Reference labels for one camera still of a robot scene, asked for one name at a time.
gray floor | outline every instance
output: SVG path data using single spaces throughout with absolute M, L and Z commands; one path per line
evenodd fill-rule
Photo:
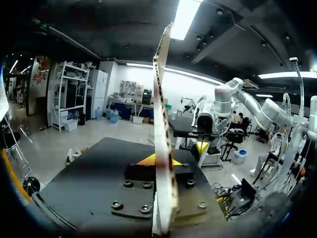
M 29 120 L 37 120 L 36 117 L 29 117 Z M 133 124 L 130 121 L 119 120 L 112 124 L 105 118 L 102 120 L 90 120 L 85 126 L 78 126 L 73 132 L 59 132 L 55 128 L 48 128 L 44 131 L 38 129 L 22 135 L 19 144 L 24 156 L 29 161 L 32 173 L 42 182 L 42 188 L 51 181 L 64 167 L 67 152 L 90 147 L 104 137 L 112 137 L 126 141 L 151 145 L 149 133 L 152 125 Z M 255 140 L 253 135 L 238 145 L 239 149 L 245 149 L 248 153 L 245 163 L 236 165 L 225 162 L 222 169 L 204 167 L 203 171 L 211 185 L 215 182 L 223 187 L 233 186 L 236 181 L 232 178 L 235 175 L 239 180 L 245 178 L 252 183 L 254 178 L 250 176 L 250 169 L 256 166 L 259 154 L 263 153 L 266 144 Z

shelving unit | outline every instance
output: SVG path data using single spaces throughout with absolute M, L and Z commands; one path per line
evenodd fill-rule
M 75 75 L 78 76 L 68 76 L 66 75 L 66 72 L 71 71 L 75 73 Z M 57 92 L 57 95 L 53 96 L 53 102 L 52 102 L 52 112 L 51 112 L 51 123 L 52 126 L 57 128 L 59 131 L 61 131 L 61 128 L 65 125 L 64 121 L 61 120 L 61 114 L 65 115 L 65 111 L 72 110 L 72 109 L 79 109 L 83 108 L 84 114 L 86 114 L 86 99 L 87 99 L 87 83 L 88 83 L 88 76 L 89 76 L 89 70 L 82 69 L 76 66 L 73 66 L 71 64 L 68 64 L 66 61 L 63 63 L 56 64 L 55 70 L 54 70 L 54 79 L 55 82 L 53 83 L 54 90 Z M 63 100 L 64 104 L 66 104 L 67 100 L 67 82 L 68 81 L 77 81 L 76 85 L 76 94 L 75 94 L 75 106 L 74 107 L 61 107 L 61 95 L 62 95 L 62 88 L 64 88 L 63 92 Z M 76 98 L 78 95 L 79 88 L 84 86 L 84 95 L 81 95 L 84 97 L 84 104 L 76 106 Z

fluorescent light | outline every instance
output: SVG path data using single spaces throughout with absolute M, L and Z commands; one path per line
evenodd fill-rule
M 127 63 L 127 66 L 153 68 L 152 65 L 148 65 L 148 64 L 138 64 L 138 63 Z M 190 77 L 194 77 L 194 78 L 199 78 L 199 79 L 202 79 L 202 80 L 205 80 L 205 81 L 214 83 L 214 84 L 223 85 L 223 83 L 221 83 L 221 82 L 219 82 L 219 81 L 217 81 L 217 80 L 215 80 L 215 79 L 203 77 L 203 76 L 196 75 L 196 74 L 193 74 L 193 73 L 187 73 L 187 72 L 180 71 L 180 70 L 176 70 L 176 69 L 172 69 L 172 68 L 165 68 L 165 70 L 166 70 L 166 71 L 169 71 L 169 72 L 175 72 L 175 73 L 184 74 L 184 75 L 187 75 L 187 76 L 190 76 Z
M 303 78 L 317 78 L 316 72 L 301 72 Z M 268 73 L 260 74 L 261 79 L 265 78 L 285 78 L 285 77 L 298 77 L 297 72 L 282 72 L 282 73 Z
M 26 71 L 28 68 L 30 68 L 31 66 L 27 66 L 24 70 L 22 70 L 20 73 L 24 73 L 24 71 Z
M 143 67 L 143 68 L 153 68 L 152 65 L 148 64 L 139 64 L 139 63 L 127 63 L 128 66 L 135 66 L 135 67 Z
M 171 38 L 184 40 L 203 0 L 179 0 Z
M 263 98 L 272 98 L 272 95 L 269 94 L 256 94 L 258 97 L 263 97 Z
M 12 66 L 12 68 L 11 68 L 11 70 L 10 70 L 10 72 L 9 73 L 11 73 L 12 72 L 12 70 L 14 69 L 14 67 L 16 66 L 16 64 L 18 63 L 18 60 L 16 60 L 15 62 L 14 62 L 14 64 L 13 64 L 13 66 Z

refrigerator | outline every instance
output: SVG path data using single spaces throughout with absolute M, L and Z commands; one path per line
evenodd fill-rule
M 100 108 L 100 110 L 104 111 L 104 103 L 105 103 L 105 94 L 106 94 L 106 85 L 108 74 L 101 70 L 94 70 L 92 72 L 92 86 L 94 88 L 93 97 L 92 97 L 92 110 L 91 110 L 91 118 L 96 118 L 96 109 Z

white metal shelf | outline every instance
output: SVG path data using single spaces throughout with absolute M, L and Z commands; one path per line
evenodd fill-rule
M 72 110 L 72 109 L 77 109 L 77 108 L 83 108 L 84 105 L 79 105 L 79 106 L 75 106 L 75 107 L 71 107 L 71 108 L 61 108 L 60 111 L 64 112 L 64 111 L 68 111 L 68 110 Z
M 89 70 L 86 70 L 86 69 L 83 69 L 83 68 L 79 68 L 79 67 L 76 67 L 76 66 L 73 66 L 73 65 L 71 65 L 71 64 L 69 64 L 69 63 L 58 63 L 56 66 L 57 67 L 64 67 L 64 65 L 66 66 L 66 67 L 69 67 L 69 68 L 72 68 L 72 69 L 76 69 L 76 70 L 79 70 L 79 71 L 82 71 L 82 72 L 86 72 L 86 73 L 88 73 L 89 72 Z
M 62 71 L 61 71 L 61 75 L 57 76 L 57 72 L 60 71 L 59 69 L 57 69 L 58 67 L 62 67 Z M 81 72 L 86 72 L 87 74 L 85 75 L 84 78 L 76 78 L 76 77 L 71 77 L 71 76 L 66 76 L 65 71 L 66 68 L 72 68 Z M 51 102 L 52 104 L 52 111 L 51 111 L 51 124 L 53 127 L 59 129 L 59 131 L 61 131 L 61 128 L 64 126 L 63 123 L 61 123 L 61 112 L 65 112 L 68 110 L 72 110 L 72 109 L 78 109 L 78 108 L 83 108 L 83 112 L 84 114 L 86 113 L 86 99 L 87 99 L 87 90 L 88 90 L 88 76 L 89 76 L 89 70 L 85 70 L 76 66 L 73 66 L 71 64 L 68 64 L 66 61 L 64 61 L 63 63 L 59 63 L 56 65 L 55 70 L 54 70 L 54 79 L 55 82 L 53 83 L 53 85 L 57 86 L 57 95 L 52 96 L 51 98 L 58 98 L 58 104 L 55 104 L 54 102 Z M 64 85 L 65 90 L 64 90 L 64 94 L 67 95 L 67 83 L 63 84 L 63 81 L 67 81 L 67 80 L 75 80 L 75 81 L 79 81 L 77 82 L 77 88 L 78 89 L 81 85 L 84 86 L 85 85 L 85 92 L 84 95 L 82 95 L 84 97 L 84 104 L 83 105 L 79 105 L 79 106 L 74 106 L 74 107 L 70 107 L 70 108 L 62 108 L 61 107 L 61 85 Z
M 69 79 L 69 80 L 77 80 L 77 81 L 83 81 L 83 82 L 86 82 L 87 80 L 84 79 L 84 78 L 76 78 L 76 77 L 71 77 L 71 76 L 66 76 L 66 75 L 63 75 L 63 79 Z

